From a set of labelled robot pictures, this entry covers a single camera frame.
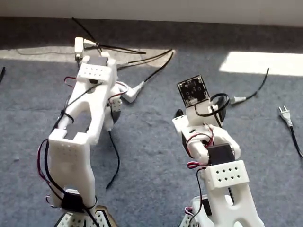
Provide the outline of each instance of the gray carpet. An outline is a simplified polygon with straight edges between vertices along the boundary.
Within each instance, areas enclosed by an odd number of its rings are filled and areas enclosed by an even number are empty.
[[[171,122],[175,111],[184,108],[176,83],[202,74],[211,94],[249,95],[263,75],[219,71],[229,51],[303,53],[303,29],[142,21],[83,23],[104,44],[176,51],[172,62],[150,81],[135,103],[123,106],[113,129],[121,169],[107,192],[105,186],[116,170],[108,135],[102,133],[99,144],[91,148],[98,203],[108,207],[119,226],[176,227],[183,208],[198,195],[195,172],[186,167],[189,158]],[[86,34],[66,19],[1,18],[0,28],[0,67],[7,69],[0,84],[0,223],[2,227],[51,227],[61,213],[44,200],[49,190],[36,172],[36,148],[49,135],[71,92],[62,80],[76,75],[76,64],[70,54],[27,54],[72,52],[74,37]],[[140,58],[114,56],[119,60]],[[134,86],[154,66],[129,68],[119,77]],[[225,129],[241,146],[251,192],[267,227],[298,227],[303,222],[303,168],[289,131],[276,113],[279,105],[287,105],[303,146],[302,85],[301,77],[270,75],[259,96],[229,108],[224,121]]]

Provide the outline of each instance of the white wall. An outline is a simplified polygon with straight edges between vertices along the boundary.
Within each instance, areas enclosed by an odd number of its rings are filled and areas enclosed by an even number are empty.
[[[303,26],[303,0],[0,0],[0,16]]]

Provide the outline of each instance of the wire bundle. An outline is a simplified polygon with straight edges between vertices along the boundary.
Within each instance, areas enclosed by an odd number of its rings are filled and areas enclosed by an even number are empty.
[[[208,129],[209,129],[209,131],[211,133],[211,136],[207,135],[205,133],[196,133],[196,134],[192,135],[191,137],[189,137],[188,140],[185,143],[185,148],[186,148],[185,150],[186,150],[188,156],[190,156],[191,158],[194,158],[194,157],[192,157],[192,155],[190,154],[190,151],[189,151],[189,148],[188,148],[188,144],[189,144],[189,142],[193,138],[195,138],[197,136],[200,136],[200,135],[207,136],[209,138],[209,141],[207,142],[207,144],[204,145],[205,148],[208,148],[210,145],[212,145],[214,143],[214,131],[213,131],[213,129],[208,124],[205,124],[205,125],[208,126]]]

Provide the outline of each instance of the white connector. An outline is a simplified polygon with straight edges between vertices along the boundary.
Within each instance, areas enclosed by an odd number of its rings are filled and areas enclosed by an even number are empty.
[[[141,82],[139,85],[135,86],[134,88],[128,87],[128,91],[122,95],[122,97],[129,103],[132,103],[136,98],[139,92],[141,91],[142,87],[144,86],[145,82]]]
[[[88,39],[84,39],[84,45],[85,44],[88,44],[88,45],[90,45],[90,46],[96,46],[97,45],[97,43],[96,42],[93,42],[93,41],[90,41],[90,40],[88,40]]]
[[[84,39],[82,37],[75,38],[75,58],[81,59],[84,54]]]
[[[286,122],[288,127],[292,127],[293,123],[290,120],[290,111],[287,110],[286,106],[284,106],[284,110],[279,107],[278,109],[279,116]]]
[[[231,104],[241,103],[246,100],[246,97],[234,97],[231,99]]]

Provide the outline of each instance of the circuit board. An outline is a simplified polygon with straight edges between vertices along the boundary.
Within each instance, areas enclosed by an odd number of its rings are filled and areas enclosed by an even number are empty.
[[[209,94],[201,75],[177,84],[186,108],[209,99]]]

